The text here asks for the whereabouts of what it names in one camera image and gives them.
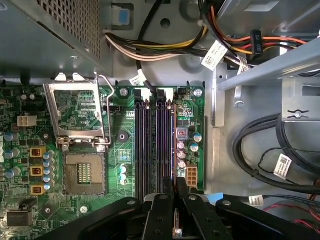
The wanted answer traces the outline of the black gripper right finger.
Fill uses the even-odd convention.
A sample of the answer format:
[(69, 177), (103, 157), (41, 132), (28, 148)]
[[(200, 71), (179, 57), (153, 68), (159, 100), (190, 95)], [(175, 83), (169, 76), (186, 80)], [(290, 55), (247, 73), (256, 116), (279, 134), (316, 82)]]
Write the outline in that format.
[(185, 178), (177, 178), (183, 201), (201, 240), (318, 240), (315, 230), (294, 224), (240, 201), (218, 200), (215, 205), (188, 190)]

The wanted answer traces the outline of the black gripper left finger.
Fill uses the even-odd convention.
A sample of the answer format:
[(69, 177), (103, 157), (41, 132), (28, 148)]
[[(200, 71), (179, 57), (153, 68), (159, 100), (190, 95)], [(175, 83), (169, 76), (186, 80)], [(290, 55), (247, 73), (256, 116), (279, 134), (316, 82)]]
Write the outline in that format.
[(40, 237), (42, 240), (161, 240), (173, 238), (174, 188), (161, 180), (160, 193), (122, 198)]

